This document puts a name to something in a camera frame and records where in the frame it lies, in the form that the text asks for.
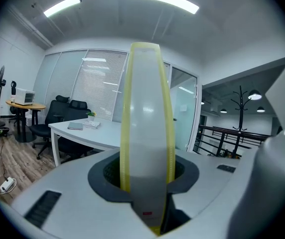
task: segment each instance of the glass door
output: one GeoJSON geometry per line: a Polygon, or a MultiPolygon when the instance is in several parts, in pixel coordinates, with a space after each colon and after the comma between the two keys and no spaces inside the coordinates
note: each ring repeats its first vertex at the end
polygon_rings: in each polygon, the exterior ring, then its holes
{"type": "Polygon", "coordinates": [[[196,109],[197,78],[172,68],[170,97],[175,127],[175,147],[188,148],[196,109]]]}

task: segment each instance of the black vent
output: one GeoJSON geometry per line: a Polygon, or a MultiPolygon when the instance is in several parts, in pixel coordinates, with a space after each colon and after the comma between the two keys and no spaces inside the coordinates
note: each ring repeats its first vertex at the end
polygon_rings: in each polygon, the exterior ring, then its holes
{"type": "Polygon", "coordinates": [[[61,195],[61,193],[49,190],[46,191],[36,201],[36,203],[24,217],[33,225],[37,226],[38,228],[41,228],[61,195]]]}

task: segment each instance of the railing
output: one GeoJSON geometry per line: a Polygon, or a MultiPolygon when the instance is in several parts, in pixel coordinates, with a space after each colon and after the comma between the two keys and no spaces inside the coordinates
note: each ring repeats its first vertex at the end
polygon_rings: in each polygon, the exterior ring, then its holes
{"type": "Polygon", "coordinates": [[[240,158],[241,155],[237,153],[238,147],[250,149],[254,146],[260,146],[268,137],[269,135],[265,134],[257,134],[244,131],[239,132],[237,130],[226,129],[221,127],[199,125],[198,134],[193,151],[198,154],[201,154],[198,152],[198,150],[202,149],[205,152],[209,153],[209,155],[213,156],[240,158]],[[215,142],[219,143],[219,145],[216,146],[212,143],[204,141],[204,136],[216,140],[215,142]],[[205,143],[209,146],[212,146],[216,148],[216,150],[214,148],[212,150],[208,150],[204,147],[204,145],[201,145],[201,143],[205,143]],[[223,143],[234,145],[234,149],[232,151],[229,151],[227,149],[222,148],[223,143]]]}

